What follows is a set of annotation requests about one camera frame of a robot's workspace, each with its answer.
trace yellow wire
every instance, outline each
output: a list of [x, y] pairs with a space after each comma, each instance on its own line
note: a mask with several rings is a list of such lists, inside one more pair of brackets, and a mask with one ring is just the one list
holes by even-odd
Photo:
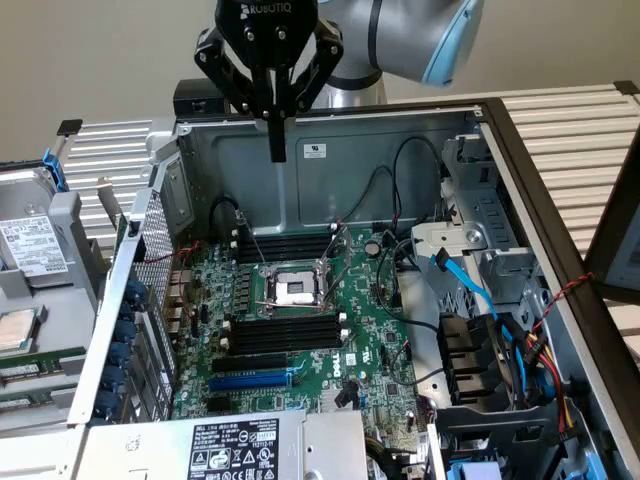
[[[533, 340], [534, 342], [536, 342], [538, 340], [538, 337], [536, 337], [533, 333], [529, 333], [529, 338], [531, 340]], [[545, 354], [548, 357], [548, 360], [553, 363], [554, 365], [556, 365], [556, 362], [554, 361], [553, 358], [553, 354], [551, 353], [551, 349], [549, 348], [549, 345], [545, 345], [544, 348]], [[573, 420], [571, 419], [571, 414], [569, 413], [569, 406], [567, 405], [567, 398], [564, 397], [563, 398], [563, 403], [564, 403], [564, 415], [567, 419], [567, 424], [569, 425], [569, 428], [573, 428]]]

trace white slatted surface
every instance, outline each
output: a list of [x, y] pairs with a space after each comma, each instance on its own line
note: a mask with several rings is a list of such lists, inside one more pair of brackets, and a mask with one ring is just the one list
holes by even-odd
[[136, 192], [147, 185], [146, 138], [151, 120], [86, 124], [61, 157], [69, 188], [80, 194], [80, 219], [87, 237], [98, 241], [103, 255], [113, 253], [116, 233], [98, 200], [96, 185], [107, 177], [125, 215]]
[[[504, 103], [584, 256], [640, 123], [640, 105], [613, 86], [559, 89], [508, 97]], [[640, 307], [609, 307], [640, 363]]]

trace black cable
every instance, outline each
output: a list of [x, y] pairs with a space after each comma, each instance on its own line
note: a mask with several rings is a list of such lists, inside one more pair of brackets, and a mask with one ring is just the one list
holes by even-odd
[[213, 203], [211, 204], [211, 208], [209, 209], [209, 231], [211, 231], [213, 228], [213, 216], [216, 213], [216, 208], [218, 208], [218, 205], [225, 202], [229, 203], [234, 210], [240, 210], [240, 205], [238, 205], [238, 202], [236, 202], [233, 198], [228, 197], [227, 195], [220, 195], [219, 197], [217, 197], [213, 201]]
[[398, 253], [402, 253], [404, 255], [404, 257], [401, 259], [407, 259], [409, 260], [409, 263], [411, 265], [413, 265], [414, 267], [418, 268], [418, 265], [416, 264], [415, 260], [411, 257], [413, 254], [413, 251], [408, 252], [407, 251], [407, 246], [412, 242], [413, 240], [411, 238], [407, 238], [405, 240], [402, 240], [401, 242], [398, 243], [398, 245], [396, 245], [395, 250], [393, 251], [393, 263], [395, 265], [396, 257], [398, 256]]
[[413, 387], [415, 385], [418, 385], [419, 383], [422, 383], [426, 380], [429, 380], [431, 377], [444, 372], [444, 368], [436, 368], [434, 371], [427, 373], [425, 376], [417, 379], [417, 380], [413, 380], [411, 382], [406, 382], [404, 380], [401, 380], [395, 372], [394, 366], [396, 364], [396, 362], [398, 361], [398, 357], [400, 357], [400, 354], [404, 351], [405, 346], [403, 345], [401, 348], [398, 349], [398, 351], [395, 353], [395, 355], [393, 356], [393, 359], [391, 360], [391, 363], [389, 363], [389, 375], [391, 376], [391, 378], [393, 379], [394, 382], [396, 382], [398, 385], [402, 385], [404, 387]]
[[[353, 215], [356, 212], [356, 210], [358, 210], [358, 208], [360, 208], [360, 205], [362, 204], [364, 199], [367, 197], [367, 194], [369, 193], [369, 190], [373, 185], [373, 181], [375, 180], [379, 172], [385, 172], [389, 175], [389, 177], [391, 178], [393, 177], [393, 174], [391, 173], [391, 169], [387, 165], [378, 165], [376, 168], [374, 168], [373, 172], [371, 172], [371, 175], [369, 176], [369, 181], [367, 182], [367, 186], [362, 191], [362, 194], [358, 198], [358, 201], [353, 205], [353, 207], [351, 207], [351, 209], [346, 215], [344, 215], [342, 218], [339, 218], [338, 220], [340, 220], [341, 222], [346, 222], [347, 219], [351, 215]], [[394, 199], [397, 198], [397, 200], [400, 202], [400, 206], [402, 206], [402, 202], [400, 200], [400, 193], [398, 192], [397, 188], [393, 190], [393, 195], [394, 195]]]
[[[438, 178], [438, 194], [440, 192], [440, 164], [442, 163], [442, 159], [440, 158], [440, 155], [438, 154], [438, 150], [436, 149], [435, 145], [433, 144], [433, 142], [431, 140], [429, 140], [427, 137], [420, 137], [420, 136], [416, 136], [413, 135], [409, 138], [406, 138], [401, 144], [400, 147], [398, 147], [398, 150], [396, 150], [396, 155], [393, 159], [393, 171], [392, 171], [392, 175], [391, 175], [391, 181], [393, 183], [392, 186], [392, 192], [397, 192], [398, 191], [398, 182], [397, 182], [397, 167], [398, 167], [398, 159], [400, 158], [400, 154], [402, 153], [402, 150], [404, 149], [405, 145], [407, 145], [409, 142], [411, 142], [412, 140], [418, 140], [422, 143], [424, 143], [425, 145], [427, 145], [427, 147], [429, 147], [429, 150], [431, 150], [431, 153], [433, 155], [433, 160], [435, 162], [435, 166], [436, 166], [436, 177]], [[393, 195], [393, 218], [394, 218], [394, 225], [398, 223], [398, 219], [400, 218], [400, 216], [402, 215], [402, 204], [399, 205], [399, 210], [398, 210], [398, 205], [396, 204], [396, 197], [395, 194]]]
[[500, 351], [502, 352], [502, 356], [504, 357], [504, 363], [507, 364], [507, 368], [509, 368], [509, 375], [511, 376], [511, 405], [516, 409], [519, 409], [522, 405], [522, 397], [520, 396], [522, 381], [520, 380], [520, 375], [518, 375], [517, 365], [514, 364], [515, 358], [510, 358], [510, 356], [507, 355], [507, 346], [504, 343], [504, 339], [500, 332], [497, 333], [496, 339], [498, 341]]
[[365, 451], [367, 456], [378, 464], [388, 480], [402, 480], [402, 474], [396, 466], [393, 457], [382, 443], [372, 437], [365, 437]]
[[428, 328], [428, 329], [433, 330], [434, 332], [438, 333], [438, 328], [437, 327], [435, 327], [435, 326], [433, 326], [433, 325], [431, 325], [430, 323], [427, 323], [427, 322], [419, 322], [417, 320], [410, 320], [408, 318], [401, 317], [397, 313], [394, 313], [391, 310], [389, 310], [387, 308], [387, 306], [385, 305], [385, 303], [382, 301], [382, 297], [380, 296], [380, 271], [382, 270], [382, 264], [384, 263], [384, 259], [387, 258], [387, 255], [389, 254], [389, 250], [391, 250], [391, 247], [387, 248], [384, 251], [384, 253], [382, 254], [382, 257], [380, 257], [380, 261], [378, 262], [378, 269], [376, 271], [376, 284], [378, 285], [376, 294], [377, 294], [377, 297], [378, 297], [378, 303], [384, 309], [384, 311], [387, 312], [387, 314], [391, 315], [396, 320], [398, 320], [398, 321], [400, 321], [402, 323], [406, 323], [408, 325], [417, 325], [417, 326], [420, 326], [420, 327], [425, 327], [425, 328]]

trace pcie slot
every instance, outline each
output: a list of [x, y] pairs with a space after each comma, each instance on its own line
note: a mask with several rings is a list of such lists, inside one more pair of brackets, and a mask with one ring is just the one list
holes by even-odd
[[288, 387], [290, 385], [291, 373], [286, 370], [226, 375], [209, 379], [209, 390], [211, 392]]
[[253, 370], [280, 370], [287, 368], [287, 356], [260, 355], [254, 357], [224, 357], [215, 358], [211, 362], [214, 373], [241, 372]]

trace cpu socket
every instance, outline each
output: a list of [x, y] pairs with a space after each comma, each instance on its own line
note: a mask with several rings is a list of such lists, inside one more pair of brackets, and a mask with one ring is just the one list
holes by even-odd
[[[342, 247], [344, 266], [331, 272], [329, 252]], [[326, 311], [333, 308], [328, 299], [351, 267], [351, 236], [342, 227], [334, 236], [322, 258], [305, 263], [272, 265], [261, 270], [265, 279], [263, 314], [273, 315], [285, 308], [309, 308]]]
[[326, 283], [326, 277], [315, 270], [277, 267], [267, 277], [266, 299], [274, 308], [322, 305]]

